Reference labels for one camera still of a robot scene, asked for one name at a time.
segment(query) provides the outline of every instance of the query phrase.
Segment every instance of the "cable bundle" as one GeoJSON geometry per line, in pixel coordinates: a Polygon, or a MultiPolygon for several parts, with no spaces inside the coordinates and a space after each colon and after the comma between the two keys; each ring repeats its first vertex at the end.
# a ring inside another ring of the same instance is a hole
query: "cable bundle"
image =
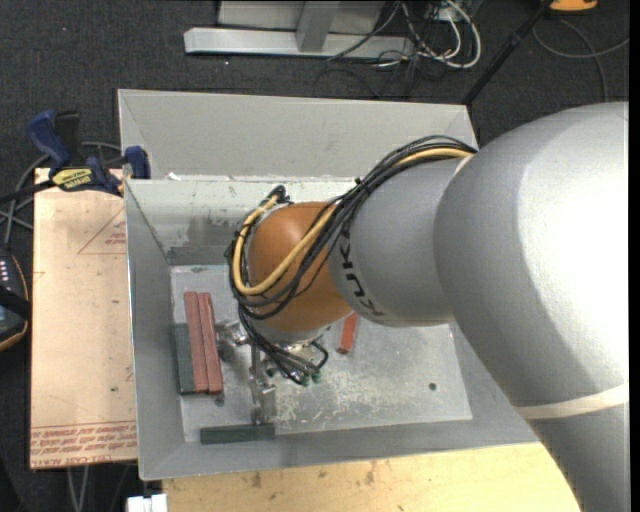
{"type": "MultiPolygon", "coordinates": [[[[278,267],[258,284],[251,284],[248,279],[245,242],[260,218],[268,210],[277,204],[289,202],[284,187],[276,187],[258,208],[247,216],[225,254],[230,268],[231,290],[238,301],[239,317],[249,334],[250,341],[270,356],[283,376],[296,382],[301,381],[297,383],[304,383],[304,379],[298,379],[296,375],[302,373],[313,376],[326,362],[327,357],[325,356],[319,365],[309,367],[308,361],[300,362],[295,358],[292,359],[291,353],[265,339],[256,331],[252,322],[274,317],[294,298],[305,293],[311,287],[329,254],[333,251],[339,238],[338,235],[342,230],[348,230],[358,210],[376,188],[418,163],[446,158],[462,158],[473,153],[475,150],[467,144],[444,135],[424,137],[392,151],[364,178],[356,179],[355,186],[348,192],[327,202],[316,215],[302,240],[278,267]],[[301,263],[293,277],[289,278],[287,282],[282,282],[285,272],[303,252],[301,263]],[[319,258],[322,260],[311,281],[301,289],[302,277],[319,258]],[[306,369],[298,368],[301,364],[306,364],[306,369]]],[[[326,354],[326,351],[316,341],[313,343],[318,350],[326,354]]]]}
{"type": "Polygon", "coordinates": [[[405,26],[405,44],[402,50],[385,50],[377,58],[363,60],[364,64],[371,65],[379,72],[389,72],[389,78],[381,86],[374,86],[367,79],[353,71],[353,68],[328,67],[319,73],[313,83],[314,96],[319,97],[319,84],[330,74],[342,74],[353,78],[365,86],[371,96],[376,99],[384,99],[394,96],[390,91],[394,84],[403,83],[402,97],[409,97],[416,83],[417,77],[428,80],[441,80],[448,71],[470,69],[480,60],[482,45],[480,34],[472,21],[471,15],[464,12],[454,1],[432,2],[426,12],[416,15],[412,12],[411,2],[393,2],[389,15],[384,18],[378,28],[361,39],[351,48],[348,48],[327,59],[328,63],[340,62],[364,45],[383,29],[392,25],[392,21],[398,18],[402,11],[403,18],[399,21],[405,26]],[[456,20],[451,16],[455,11],[456,20]],[[471,42],[468,43],[468,35],[465,27],[471,31],[471,42]]]}

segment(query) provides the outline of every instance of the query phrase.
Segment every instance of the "wooden block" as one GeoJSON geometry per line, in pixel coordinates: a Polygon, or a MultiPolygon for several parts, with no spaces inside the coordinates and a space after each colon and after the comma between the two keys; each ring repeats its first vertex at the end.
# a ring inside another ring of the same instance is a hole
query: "wooden block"
{"type": "Polygon", "coordinates": [[[200,322],[202,325],[202,341],[204,342],[204,356],[209,378],[209,393],[212,395],[222,393],[222,368],[218,357],[218,344],[216,342],[216,319],[213,314],[213,303],[208,293],[198,294],[200,305],[200,322]]]}
{"type": "Polygon", "coordinates": [[[172,512],[580,510],[540,443],[177,478],[162,489],[172,512]]]}
{"type": "MultiPolygon", "coordinates": [[[[48,174],[49,169],[36,170],[36,183],[48,180],[48,174]]],[[[135,460],[122,198],[56,187],[35,194],[34,203],[31,396],[26,400],[31,440],[21,451],[33,470],[135,460]],[[99,442],[98,429],[118,432],[119,439],[99,442]]]]}
{"type": "Polygon", "coordinates": [[[353,348],[353,340],[356,337],[356,327],[358,325],[357,313],[351,313],[344,319],[342,326],[342,337],[340,338],[340,346],[337,348],[339,354],[348,354],[353,348]]]}
{"type": "Polygon", "coordinates": [[[189,343],[191,345],[191,365],[193,367],[193,390],[195,393],[209,391],[206,354],[202,339],[202,322],[200,320],[200,304],[197,292],[184,293],[184,308],[189,326],[189,343]]]}

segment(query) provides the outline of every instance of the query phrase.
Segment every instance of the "black cable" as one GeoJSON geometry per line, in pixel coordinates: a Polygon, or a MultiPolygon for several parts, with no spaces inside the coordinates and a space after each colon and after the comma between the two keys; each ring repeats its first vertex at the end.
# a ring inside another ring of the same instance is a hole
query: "black cable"
{"type": "Polygon", "coordinates": [[[553,3],[554,0],[543,0],[538,9],[533,13],[533,15],[525,21],[518,30],[512,32],[507,40],[502,45],[502,48],[498,51],[496,56],[493,58],[487,69],[482,73],[482,76],[478,79],[478,81],[473,85],[471,90],[466,94],[466,96],[462,100],[463,105],[471,105],[473,101],[478,97],[482,89],[487,85],[489,80],[495,75],[498,70],[502,67],[505,61],[509,58],[509,56],[513,53],[513,51],[520,45],[520,42],[523,38],[527,36],[533,27],[538,23],[540,18],[544,16],[547,8],[553,3]]]}
{"type": "Polygon", "coordinates": [[[327,349],[325,349],[320,343],[315,340],[311,342],[311,345],[322,352],[322,361],[320,361],[320,363],[318,364],[318,368],[322,368],[324,364],[329,360],[329,352],[327,352],[327,349]]]}
{"type": "Polygon", "coordinates": [[[372,37],[374,37],[375,35],[379,34],[382,30],[384,30],[387,27],[387,25],[389,25],[389,23],[391,23],[393,18],[395,18],[396,14],[398,13],[398,9],[400,8],[400,4],[401,4],[401,2],[394,2],[394,6],[393,6],[393,10],[391,11],[391,14],[389,15],[387,20],[382,25],[380,25],[377,29],[372,30],[371,33],[369,33],[367,36],[365,36],[363,39],[358,41],[356,44],[354,44],[350,48],[347,48],[346,50],[343,50],[340,53],[338,53],[336,55],[333,55],[332,57],[329,57],[327,59],[327,62],[338,60],[338,59],[341,59],[343,57],[346,57],[347,55],[355,52],[358,48],[361,48],[366,43],[368,43],[369,40],[372,37]]]}
{"type": "MultiPolygon", "coordinates": [[[[375,188],[377,188],[384,181],[389,179],[391,176],[401,172],[402,170],[416,165],[417,162],[409,162],[404,166],[402,165],[395,166],[395,164],[408,155],[423,151],[428,148],[435,148],[435,147],[437,148],[453,147],[457,149],[462,149],[469,153],[475,152],[475,150],[470,146],[468,146],[467,144],[464,144],[460,141],[456,141],[455,139],[452,139],[450,137],[429,136],[429,137],[424,137],[422,139],[414,141],[404,146],[403,148],[396,149],[391,153],[389,153],[364,179],[357,180],[357,184],[354,188],[352,188],[349,192],[347,192],[346,194],[344,194],[343,196],[337,199],[337,201],[339,202],[335,204],[334,211],[329,221],[323,227],[319,235],[311,244],[308,251],[303,256],[301,264],[299,265],[295,275],[293,276],[293,278],[290,279],[290,281],[284,287],[282,287],[277,292],[273,293],[273,295],[267,298],[264,298],[260,301],[256,301],[255,299],[244,297],[236,289],[233,276],[231,275],[232,273],[230,273],[229,282],[231,285],[231,289],[234,292],[234,296],[238,299],[240,307],[244,309],[245,315],[249,318],[253,318],[254,320],[266,320],[267,318],[271,318],[276,314],[278,314],[280,311],[282,311],[284,307],[291,300],[293,300],[293,298],[295,298],[297,293],[296,291],[298,289],[298,286],[304,274],[309,270],[310,266],[321,254],[321,251],[326,247],[326,244],[332,238],[335,241],[335,237],[338,234],[338,230],[341,229],[341,226],[344,224],[345,221],[349,220],[355,215],[361,203],[371,194],[373,190],[375,190],[375,188]],[[263,308],[264,306],[267,306],[269,304],[276,304],[276,306],[275,308],[263,313],[257,313],[256,311],[252,310],[252,308],[253,309],[263,308]]],[[[316,215],[316,218],[313,221],[314,224],[319,220],[321,216],[324,215],[324,212],[326,211],[326,208],[328,208],[328,206],[329,205],[325,206],[325,208],[323,208],[323,210],[318,215],[316,215]]],[[[234,250],[235,250],[235,240],[231,243],[227,251],[227,259],[230,265],[233,260],[234,250]]]]}
{"type": "Polygon", "coordinates": [[[393,85],[397,81],[398,75],[400,74],[400,70],[402,69],[402,67],[410,59],[410,56],[405,52],[405,48],[403,48],[402,51],[399,51],[399,50],[387,50],[387,51],[384,51],[384,52],[382,52],[382,53],[380,53],[378,55],[378,58],[376,59],[376,62],[374,63],[374,68],[375,68],[377,73],[387,72],[386,68],[384,68],[382,66],[385,65],[385,64],[388,64],[387,62],[385,62],[385,60],[386,60],[385,56],[387,54],[390,54],[390,53],[391,54],[397,54],[399,56],[399,61],[397,63],[393,64],[393,69],[391,71],[389,71],[391,76],[389,76],[389,78],[385,81],[384,85],[380,89],[380,99],[384,99],[384,97],[385,97],[386,93],[388,92],[389,88],[391,87],[391,85],[393,85]]]}
{"type": "MultiPolygon", "coordinates": [[[[22,198],[22,196],[26,196],[29,194],[35,194],[36,192],[40,192],[41,190],[46,190],[51,187],[55,187],[55,183],[51,181],[44,181],[42,183],[37,183],[35,185],[29,185],[28,187],[23,187],[19,190],[14,190],[13,192],[6,194],[0,197],[0,205],[13,202],[15,203],[18,199],[22,198]]],[[[11,214],[7,215],[7,219],[9,222],[13,222],[11,218],[11,214]]]]}
{"type": "MultiPolygon", "coordinates": [[[[242,308],[238,309],[240,322],[245,328],[250,342],[255,344],[262,352],[264,352],[269,357],[269,360],[276,365],[280,373],[285,378],[292,380],[298,385],[304,385],[305,381],[299,378],[296,374],[298,372],[301,372],[305,376],[317,374],[320,371],[320,368],[322,368],[322,366],[326,363],[328,357],[324,357],[320,364],[315,365],[310,361],[287,352],[283,348],[269,342],[254,329],[249,319],[246,318],[245,313],[246,311],[242,308]]],[[[312,344],[313,343],[315,343],[314,346],[316,348],[321,347],[321,345],[317,343],[317,341],[314,340],[312,344]]],[[[323,347],[319,348],[319,350],[323,354],[326,353],[326,350],[323,347]]]]}
{"type": "MultiPolygon", "coordinates": [[[[448,26],[447,24],[437,22],[437,18],[440,12],[440,4],[434,5],[429,8],[426,15],[416,16],[413,14],[412,9],[407,5],[407,9],[403,9],[405,14],[405,20],[407,23],[406,40],[412,43],[412,49],[403,56],[402,60],[406,63],[406,69],[404,70],[403,77],[403,91],[402,97],[409,98],[415,87],[418,77],[427,81],[441,80],[449,71],[449,67],[446,62],[438,59],[428,58],[420,54],[424,48],[435,48],[439,46],[437,43],[438,35],[441,31],[436,28],[448,26]],[[420,21],[421,26],[416,28],[414,21],[420,21]],[[429,72],[423,66],[435,66],[438,72],[429,72]]],[[[396,65],[396,69],[399,69],[401,64],[396,65]]]]}
{"type": "Polygon", "coordinates": [[[584,33],[582,33],[582,31],[580,31],[575,25],[572,25],[571,23],[569,23],[568,21],[565,20],[558,20],[560,21],[560,23],[563,23],[564,25],[566,25],[567,27],[569,27],[571,30],[573,30],[575,32],[575,34],[582,39],[582,42],[585,44],[585,46],[587,47],[587,49],[591,52],[588,54],[571,54],[571,53],[564,53],[561,51],[556,50],[555,48],[552,48],[550,46],[548,46],[544,41],[542,41],[540,39],[540,36],[538,35],[538,33],[536,32],[536,30],[533,30],[533,37],[536,40],[536,42],[542,46],[542,48],[544,48],[545,50],[547,50],[548,52],[554,54],[554,55],[558,55],[559,57],[564,57],[564,58],[568,58],[568,59],[593,59],[596,63],[596,66],[598,67],[598,74],[600,75],[600,81],[602,83],[602,99],[604,102],[609,101],[609,88],[607,85],[607,77],[604,74],[604,69],[602,67],[602,61],[600,60],[600,56],[602,55],[607,55],[608,53],[611,53],[615,50],[618,50],[620,48],[622,48],[623,46],[625,46],[626,44],[629,43],[629,37],[627,37],[626,39],[624,39],[622,42],[611,46],[610,48],[607,48],[605,50],[601,50],[601,51],[596,51],[593,48],[593,45],[591,44],[591,42],[589,41],[589,39],[587,39],[587,36],[584,35],[584,33]]]}
{"type": "Polygon", "coordinates": [[[73,483],[73,477],[71,475],[71,468],[67,468],[67,484],[69,487],[69,494],[71,495],[71,502],[75,512],[82,512],[84,508],[84,498],[87,490],[87,482],[89,479],[89,466],[84,466],[82,485],[80,488],[80,497],[76,495],[75,485],[73,483]]]}
{"type": "Polygon", "coordinates": [[[127,474],[129,473],[130,469],[131,469],[130,465],[127,465],[124,468],[124,471],[122,472],[122,475],[120,476],[120,479],[118,480],[118,484],[116,486],[116,489],[113,492],[113,498],[111,500],[111,505],[109,505],[109,508],[107,509],[108,512],[114,512],[114,510],[116,508],[116,505],[118,504],[118,499],[120,498],[120,491],[122,490],[122,486],[124,485],[125,478],[127,477],[127,474]]]}
{"type": "MultiPolygon", "coordinates": [[[[576,34],[578,34],[583,41],[586,41],[586,38],[582,35],[582,33],[580,33],[578,31],[578,29],[573,26],[571,23],[569,23],[568,21],[565,20],[558,20],[562,23],[564,23],[565,25],[567,25],[569,28],[573,29],[576,34]]],[[[599,50],[596,51],[593,49],[593,47],[591,46],[590,43],[588,43],[588,47],[589,47],[589,51],[591,53],[565,53],[562,52],[560,50],[556,50],[555,48],[552,48],[551,46],[547,45],[544,41],[542,41],[540,39],[540,36],[538,35],[536,29],[533,29],[533,37],[535,38],[535,40],[538,42],[538,44],[540,46],[542,46],[545,50],[547,50],[548,52],[553,53],[554,55],[558,55],[560,57],[565,57],[567,59],[592,59],[595,57],[601,57],[602,55],[607,55],[608,53],[611,53],[613,51],[619,50],[621,48],[623,48],[624,46],[626,46],[627,44],[629,44],[629,36],[627,36],[624,40],[622,40],[621,42],[619,42],[618,44],[614,44],[613,46],[606,48],[604,50],[599,50]]]]}
{"type": "MultiPolygon", "coordinates": [[[[118,156],[117,158],[112,158],[110,160],[105,160],[104,153],[103,153],[103,149],[109,149],[111,151],[116,151],[118,153],[121,153],[120,146],[117,146],[115,144],[110,144],[108,142],[99,142],[99,141],[86,141],[82,143],[82,146],[87,148],[97,148],[99,153],[100,165],[103,168],[109,165],[113,165],[115,163],[122,163],[122,158],[123,158],[122,156],[118,156]]],[[[35,162],[33,162],[29,167],[27,167],[27,169],[21,174],[18,180],[18,183],[15,186],[14,193],[19,193],[20,191],[22,191],[25,187],[25,183],[27,182],[27,180],[29,180],[32,177],[33,171],[37,168],[47,167],[46,164],[49,162],[49,160],[50,160],[50,157],[48,155],[43,155],[40,158],[38,158],[35,162]]],[[[48,188],[48,186],[34,185],[32,192],[37,192],[38,190],[41,190],[44,188],[48,188]]],[[[6,199],[7,197],[11,198],[12,196],[11,194],[9,194],[5,196],[4,199],[7,200],[6,199]]],[[[26,199],[25,201],[19,204],[17,203],[16,200],[13,200],[11,201],[11,204],[9,205],[9,210],[7,212],[4,212],[4,211],[0,212],[2,214],[2,217],[0,218],[0,225],[4,222],[7,223],[7,226],[5,228],[5,236],[4,236],[5,244],[8,245],[9,242],[11,241],[11,234],[12,234],[14,225],[19,225],[25,229],[33,231],[33,226],[31,224],[15,218],[16,213],[18,213],[23,208],[27,207],[29,204],[31,204],[31,202],[32,202],[32,198],[26,199]]]]}
{"type": "Polygon", "coordinates": [[[312,86],[312,91],[313,91],[313,95],[318,98],[320,97],[318,95],[318,83],[325,77],[328,76],[332,73],[342,73],[345,74],[347,76],[351,76],[353,78],[355,78],[358,82],[360,82],[360,84],[364,85],[369,92],[371,93],[371,96],[375,99],[381,99],[380,94],[378,93],[378,91],[369,83],[367,82],[364,78],[362,78],[360,75],[358,75],[357,73],[355,73],[354,71],[348,70],[348,69],[341,69],[341,68],[330,68],[330,69],[326,69],[323,72],[321,72],[316,79],[313,82],[313,86],[312,86]]]}

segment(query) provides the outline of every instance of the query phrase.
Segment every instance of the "clamp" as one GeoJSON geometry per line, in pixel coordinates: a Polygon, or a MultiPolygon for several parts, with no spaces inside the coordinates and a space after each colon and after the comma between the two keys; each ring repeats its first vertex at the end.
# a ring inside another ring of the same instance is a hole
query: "clamp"
{"type": "MultiPolygon", "coordinates": [[[[107,194],[122,195],[122,180],[104,169],[95,156],[85,159],[78,143],[80,117],[76,112],[56,115],[46,110],[35,116],[27,125],[27,135],[42,153],[53,160],[49,170],[50,186],[58,186],[67,192],[95,190],[107,194]]],[[[147,155],[140,146],[125,150],[125,178],[150,177],[147,155]]]]}

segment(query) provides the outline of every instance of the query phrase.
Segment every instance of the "gray robot arm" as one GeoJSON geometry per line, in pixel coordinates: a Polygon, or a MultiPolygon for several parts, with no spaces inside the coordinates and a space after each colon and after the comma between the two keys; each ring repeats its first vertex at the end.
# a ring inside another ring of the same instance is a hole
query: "gray robot arm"
{"type": "Polygon", "coordinates": [[[329,258],[374,322],[455,319],[587,512],[630,510],[628,126],[581,107],[418,165],[329,258]]]}

